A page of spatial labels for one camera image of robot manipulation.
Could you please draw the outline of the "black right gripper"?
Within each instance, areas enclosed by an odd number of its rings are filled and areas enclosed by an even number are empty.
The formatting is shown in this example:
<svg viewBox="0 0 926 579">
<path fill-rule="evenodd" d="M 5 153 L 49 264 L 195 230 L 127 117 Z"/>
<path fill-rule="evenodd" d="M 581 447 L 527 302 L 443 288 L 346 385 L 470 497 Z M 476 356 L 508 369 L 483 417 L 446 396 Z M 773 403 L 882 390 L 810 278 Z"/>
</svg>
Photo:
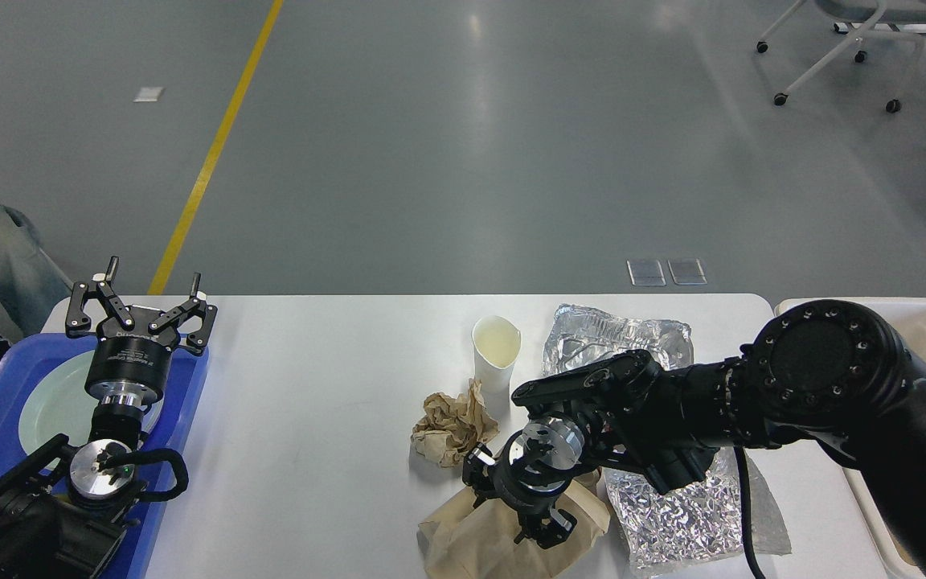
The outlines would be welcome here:
<svg viewBox="0 0 926 579">
<path fill-rule="evenodd" d="M 548 550 L 566 542 L 577 518 L 554 507 L 574 479 L 584 475 L 584 433 L 581 431 L 518 431 L 498 454 L 486 444 L 470 450 L 462 465 L 462 481 L 473 491 L 473 509 L 500 499 L 518 513 L 514 544 L 534 541 Z"/>
</svg>

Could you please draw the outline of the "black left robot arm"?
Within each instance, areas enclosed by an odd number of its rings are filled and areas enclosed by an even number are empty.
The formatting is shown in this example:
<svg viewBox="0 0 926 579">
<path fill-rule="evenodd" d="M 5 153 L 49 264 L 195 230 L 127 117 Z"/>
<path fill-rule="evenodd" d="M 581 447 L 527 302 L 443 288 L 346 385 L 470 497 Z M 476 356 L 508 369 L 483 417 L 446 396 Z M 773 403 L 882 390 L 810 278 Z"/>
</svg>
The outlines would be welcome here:
<svg viewBox="0 0 926 579">
<path fill-rule="evenodd" d="M 111 257 L 75 283 L 65 318 L 68 338 L 96 340 L 87 441 L 57 433 L 0 476 L 0 578 L 98 578 L 138 524 L 132 510 L 190 486 L 180 451 L 144 447 L 143 421 L 165 400 L 175 353 L 205 353 L 218 309 L 198 273 L 169 310 L 125 304 L 113 288 L 118 266 Z"/>
</svg>

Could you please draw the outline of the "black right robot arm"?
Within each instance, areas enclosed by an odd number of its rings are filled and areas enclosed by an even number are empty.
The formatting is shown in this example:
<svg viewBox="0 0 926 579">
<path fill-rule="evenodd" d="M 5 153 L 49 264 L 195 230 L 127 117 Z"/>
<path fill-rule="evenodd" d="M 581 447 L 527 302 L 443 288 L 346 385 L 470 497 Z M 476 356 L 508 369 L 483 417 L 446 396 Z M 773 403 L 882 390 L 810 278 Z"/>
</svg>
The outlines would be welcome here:
<svg viewBox="0 0 926 579">
<path fill-rule="evenodd" d="M 518 514 L 518 541 L 562 544 L 576 517 L 556 499 L 597 466 L 665 494 L 706 477 L 721 447 L 778 450 L 815 440 L 859 470 L 879 513 L 926 575 L 926 360 L 877 312 L 834 299 L 777 315 L 741 355 L 666 370 L 648 351 L 526 382 L 528 425 L 497 455 L 463 465 L 475 501 Z"/>
</svg>

